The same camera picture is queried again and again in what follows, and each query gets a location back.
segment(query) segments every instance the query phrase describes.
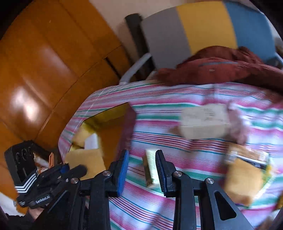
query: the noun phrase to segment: cardboard box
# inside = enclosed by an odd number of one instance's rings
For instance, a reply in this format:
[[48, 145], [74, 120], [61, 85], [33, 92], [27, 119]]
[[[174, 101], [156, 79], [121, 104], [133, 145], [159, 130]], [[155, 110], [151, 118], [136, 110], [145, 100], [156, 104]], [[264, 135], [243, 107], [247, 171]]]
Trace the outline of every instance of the cardboard box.
[[[69, 153], [76, 149], [82, 149], [85, 139], [96, 133], [98, 135], [96, 152], [101, 154], [105, 168], [108, 169], [110, 164], [119, 158], [123, 149], [130, 149], [135, 122], [136, 112], [129, 103], [115, 106], [89, 117], [81, 124], [74, 135]], [[78, 161], [82, 161], [87, 167], [96, 167], [96, 162], [99, 162], [97, 160], [85, 162], [83, 159], [80, 160], [80, 157], [75, 158], [77, 165], [80, 163]]]
[[185, 108], [179, 128], [186, 139], [224, 137], [230, 128], [226, 105], [207, 104]]

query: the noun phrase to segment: blue panel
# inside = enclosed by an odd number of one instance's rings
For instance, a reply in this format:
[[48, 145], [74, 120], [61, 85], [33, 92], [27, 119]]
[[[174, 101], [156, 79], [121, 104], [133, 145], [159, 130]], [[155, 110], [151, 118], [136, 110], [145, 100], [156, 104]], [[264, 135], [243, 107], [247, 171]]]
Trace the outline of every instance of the blue panel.
[[264, 62], [275, 56], [275, 45], [265, 16], [240, 3], [225, 1], [238, 46], [245, 46]]

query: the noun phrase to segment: triangular cutout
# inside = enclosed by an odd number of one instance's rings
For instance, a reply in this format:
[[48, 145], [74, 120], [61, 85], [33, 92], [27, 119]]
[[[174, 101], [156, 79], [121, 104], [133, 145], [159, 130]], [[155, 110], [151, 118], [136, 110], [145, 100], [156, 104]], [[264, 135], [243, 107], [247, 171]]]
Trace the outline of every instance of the triangular cutout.
[[225, 198], [221, 195], [220, 192], [215, 192], [214, 196], [216, 199], [218, 212], [219, 212], [221, 220], [228, 220], [228, 219], [235, 218], [237, 216], [235, 211], [228, 204], [227, 200], [225, 200]]

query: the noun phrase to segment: black sleeve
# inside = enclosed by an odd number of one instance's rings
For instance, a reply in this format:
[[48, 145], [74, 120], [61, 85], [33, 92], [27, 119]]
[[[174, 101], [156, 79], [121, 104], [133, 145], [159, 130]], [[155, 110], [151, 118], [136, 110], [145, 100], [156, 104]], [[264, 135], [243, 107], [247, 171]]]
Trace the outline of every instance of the black sleeve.
[[11, 230], [28, 230], [34, 222], [29, 212], [24, 216], [9, 216], [8, 214], [6, 216], [8, 217], [8, 226]]

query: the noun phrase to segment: chair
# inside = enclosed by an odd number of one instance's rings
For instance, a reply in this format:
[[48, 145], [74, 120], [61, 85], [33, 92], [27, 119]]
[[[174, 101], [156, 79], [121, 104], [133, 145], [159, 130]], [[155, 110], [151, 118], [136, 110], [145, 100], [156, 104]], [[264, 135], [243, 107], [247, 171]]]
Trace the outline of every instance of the chair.
[[175, 68], [208, 46], [249, 48], [264, 63], [283, 64], [265, 15], [231, 1], [188, 3], [155, 13], [141, 21], [149, 53], [120, 79], [126, 84], [151, 57], [155, 68]]

